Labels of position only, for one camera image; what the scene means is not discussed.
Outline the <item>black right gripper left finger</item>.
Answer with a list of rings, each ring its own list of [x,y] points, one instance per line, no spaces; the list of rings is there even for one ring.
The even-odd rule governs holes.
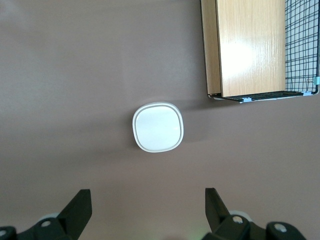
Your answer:
[[[56,216],[38,221],[18,233],[13,226],[2,226],[2,240],[77,240],[91,218],[91,191],[81,189]]]

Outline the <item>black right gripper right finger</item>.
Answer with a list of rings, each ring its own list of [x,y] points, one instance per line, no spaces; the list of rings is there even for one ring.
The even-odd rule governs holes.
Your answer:
[[[205,189],[205,215],[211,229],[204,240],[304,240],[293,225],[271,221],[262,228],[245,216],[231,214],[215,188]]]

